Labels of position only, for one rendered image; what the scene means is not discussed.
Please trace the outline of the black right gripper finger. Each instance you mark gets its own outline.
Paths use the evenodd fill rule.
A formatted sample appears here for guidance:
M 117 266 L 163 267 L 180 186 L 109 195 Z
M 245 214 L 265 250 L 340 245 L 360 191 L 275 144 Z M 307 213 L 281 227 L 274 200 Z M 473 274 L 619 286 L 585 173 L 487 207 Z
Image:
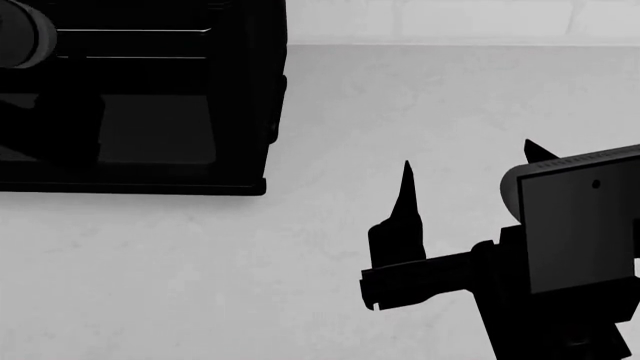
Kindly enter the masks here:
M 558 159 L 557 155 L 539 146 L 532 140 L 526 139 L 523 147 L 524 155 L 528 164 L 535 164 L 543 161 L 553 161 Z
M 423 222 L 409 161 L 404 163 L 398 197 L 391 214 L 368 230 L 368 242 L 373 269 L 426 259 Z

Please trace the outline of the black glass oven door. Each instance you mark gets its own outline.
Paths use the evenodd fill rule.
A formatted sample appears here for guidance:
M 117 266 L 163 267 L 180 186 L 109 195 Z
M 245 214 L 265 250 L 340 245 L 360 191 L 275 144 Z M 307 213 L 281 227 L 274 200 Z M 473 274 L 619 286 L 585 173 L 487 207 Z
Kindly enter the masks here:
M 0 146 L 0 192 L 265 194 L 269 134 L 251 110 L 202 96 L 101 96 L 95 164 L 57 166 Z

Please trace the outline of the metal oven rack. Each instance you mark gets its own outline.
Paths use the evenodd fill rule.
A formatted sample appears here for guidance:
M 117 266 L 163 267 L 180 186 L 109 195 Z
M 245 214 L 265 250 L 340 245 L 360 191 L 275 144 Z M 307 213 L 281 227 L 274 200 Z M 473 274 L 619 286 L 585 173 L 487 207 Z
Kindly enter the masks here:
M 200 59 L 208 30 L 60 29 L 54 55 L 93 59 Z

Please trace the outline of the black toaster oven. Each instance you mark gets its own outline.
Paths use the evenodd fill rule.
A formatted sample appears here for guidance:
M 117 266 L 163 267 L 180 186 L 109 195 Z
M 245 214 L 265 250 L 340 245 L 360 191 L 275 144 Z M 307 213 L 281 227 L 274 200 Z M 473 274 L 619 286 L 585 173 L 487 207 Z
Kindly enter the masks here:
M 60 29 L 208 30 L 200 59 L 59 57 L 0 68 L 0 100 L 32 108 L 42 93 L 202 96 L 245 107 L 276 142 L 287 78 L 286 0 L 18 0 Z

